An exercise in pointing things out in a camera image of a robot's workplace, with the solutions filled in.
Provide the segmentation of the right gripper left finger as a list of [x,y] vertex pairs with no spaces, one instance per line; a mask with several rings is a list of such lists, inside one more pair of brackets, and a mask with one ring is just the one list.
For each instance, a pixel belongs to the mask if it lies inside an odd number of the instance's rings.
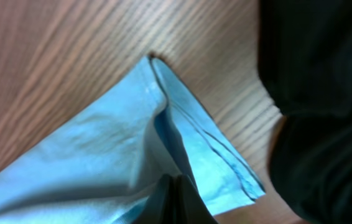
[[172,224],[174,222],[174,179],[163,175],[132,224]]

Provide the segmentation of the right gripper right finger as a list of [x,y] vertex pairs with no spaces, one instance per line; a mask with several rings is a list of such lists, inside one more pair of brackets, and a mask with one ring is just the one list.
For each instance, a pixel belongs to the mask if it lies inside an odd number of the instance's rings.
[[192,181],[186,175],[175,180],[174,223],[176,224],[217,224]]

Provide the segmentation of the light blue printed t-shirt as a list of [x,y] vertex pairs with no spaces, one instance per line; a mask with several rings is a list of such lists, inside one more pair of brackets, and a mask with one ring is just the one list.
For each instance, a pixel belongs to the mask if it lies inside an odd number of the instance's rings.
[[0,223],[132,223],[163,175],[189,177],[212,216],[265,193],[176,74],[143,57],[0,172]]

